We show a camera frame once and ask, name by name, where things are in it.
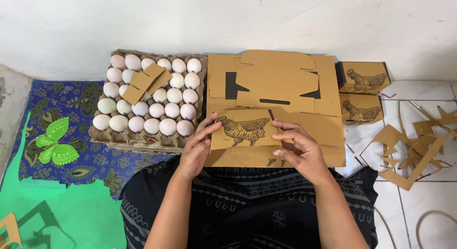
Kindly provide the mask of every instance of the hand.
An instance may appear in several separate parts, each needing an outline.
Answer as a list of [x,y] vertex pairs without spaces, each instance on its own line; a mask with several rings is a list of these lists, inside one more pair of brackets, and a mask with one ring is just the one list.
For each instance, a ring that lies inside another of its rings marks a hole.
[[206,157],[209,154],[209,146],[211,139],[209,134],[219,129],[222,122],[211,124],[218,117],[218,113],[214,112],[209,117],[204,119],[199,125],[194,135],[187,141],[184,151],[181,155],[181,160],[175,173],[182,178],[192,180],[200,174],[205,164]]
[[283,148],[274,151],[274,155],[286,159],[313,184],[333,178],[325,165],[319,144],[305,129],[297,123],[280,120],[274,120],[273,126],[284,130],[283,133],[274,134],[274,139],[293,141],[293,144],[281,141]]

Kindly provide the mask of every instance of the chicken illustration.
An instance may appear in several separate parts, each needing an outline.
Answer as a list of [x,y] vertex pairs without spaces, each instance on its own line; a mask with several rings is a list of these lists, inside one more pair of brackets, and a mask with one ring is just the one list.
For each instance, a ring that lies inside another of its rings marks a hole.
[[343,107],[346,111],[349,111],[349,120],[351,121],[370,122],[373,121],[381,111],[380,106],[369,109],[359,109],[356,106],[353,106],[349,101],[344,101]]
[[348,77],[355,81],[354,84],[354,92],[357,91],[370,91],[379,88],[387,78],[387,74],[379,74],[373,77],[363,77],[362,75],[355,72],[353,69],[349,69],[346,71]]
[[236,147],[244,139],[251,141],[251,146],[253,146],[255,141],[259,140],[259,138],[265,137],[263,127],[269,121],[270,118],[263,118],[258,120],[236,122],[227,119],[226,116],[221,116],[217,120],[217,122],[222,122],[225,134],[233,138],[234,144],[232,147]]

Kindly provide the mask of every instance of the person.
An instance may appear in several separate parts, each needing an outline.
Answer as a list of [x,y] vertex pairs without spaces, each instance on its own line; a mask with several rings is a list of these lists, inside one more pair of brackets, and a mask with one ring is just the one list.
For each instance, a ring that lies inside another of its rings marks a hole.
[[[204,119],[182,155],[142,169],[121,193],[130,249],[326,248],[377,245],[377,172],[345,179],[326,167],[299,124],[274,120],[294,168],[204,168],[217,112]],[[291,139],[293,144],[283,140]]]

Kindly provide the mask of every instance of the black patterned clothing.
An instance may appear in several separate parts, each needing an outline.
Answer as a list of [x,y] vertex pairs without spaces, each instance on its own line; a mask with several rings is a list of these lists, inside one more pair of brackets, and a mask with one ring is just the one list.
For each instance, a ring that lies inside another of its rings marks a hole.
[[[144,247],[179,157],[146,167],[127,183],[121,213],[128,249]],[[331,170],[370,248],[377,244],[373,189],[378,173],[351,179]],[[188,248],[320,248],[316,196],[293,168],[203,168],[192,182]]]

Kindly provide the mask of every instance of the egg tray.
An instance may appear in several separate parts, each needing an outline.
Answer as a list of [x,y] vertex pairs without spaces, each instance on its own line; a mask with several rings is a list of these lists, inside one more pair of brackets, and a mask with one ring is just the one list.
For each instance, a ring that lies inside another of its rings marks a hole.
[[[194,125],[194,129],[197,130],[198,126],[198,120],[202,116],[202,107],[203,107],[203,93],[204,93],[204,83],[203,79],[206,76],[207,73],[207,67],[208,67],[208,57],[206,55],[192,55],[192,54],[187,54],[187,55],[169,55],[165,57],[164,55],[156,55],[156,54],[151,54],[151,53],[142,53],[138,51],[131,51],[131,50],[122,50],[118,49],[114,52],[111,53],[111,56],[113,55],[121,55],[125,57],[126,55],[129,54],[134,54],[138,56],[141,60],[145,58],[150,58],[153,59],[156,63],[159,59],[168,59],[170,62],[173,62],[174,59],[180,58],[182,59],[186,65],[189,59],[191,58],[196,58],[198,59],[201,64],[202,64],[202,70],[197,74],[198,77],[200,78],[200,86],[198,86],[195,89],[195,92],[197,92],[198,95],[198,101],[194,104],[194,107],[197,111],[197,116],[190,120],[190,122]],[[120,82],[119,86],[125,85],[124,82]],[[165,90],[169,90],[171,87],[168,86],[165,88]],[[186,89],[186,87],[181,88],[181,92],[183,92]],[[103,98],[108,98],[105,94],[102,94],[99,99]],[[118,96],[115,98],[116,102],[119,102],[123,98]],[[167,105],[169,103],[168,100],[165,100],[163,105]],[[153,99],[149,99],[147,101],[147,104],[151,106],[152,104],[155,104],[155,101]],[[95,116],[103,114],[100,111],[95,112]],[[111,117],[120,115],[118,111],[115,111],[110,114]],[[128,119],[131,119],[134,117],[134,113],[129,113],[127,115]],[[146,114],[144,117],[145,120],[151,119],[152,116],[150,114]],[[167,116],[162,116],[160,120],[168,118]],[[179,122],[180,120],[183,120],[181,116],[179,116],[176,119],[176,122]],[[101,143],[106,143],[106,145],[110,148],[116,148],[119,150],[123,151],[130,151],[130,152],[136,152],[136,153],[150,153],[150,154],[157,154],[157,153],[164,153],[164,154],[179,154],[182,153],[182,150],[184,149],[184,146],[186,145],[187,140],[189,140],[189,137],[185,137],[183,135],[180,135],[178,132],[175,133],[172,136],[167,136],[162,134],[160,131],[157,134],[149,134],[145,130],[141,131],[141,133],[135,133],[129,128],[124,130],[123,132],[118,132],[115,130],[112,130],[111,128],[108,128],[107,130],[99,130],[96,129],[94,126],[91,126],[89,128],[89,135],[92,136],[91,141],[92,142],[101,142]]]

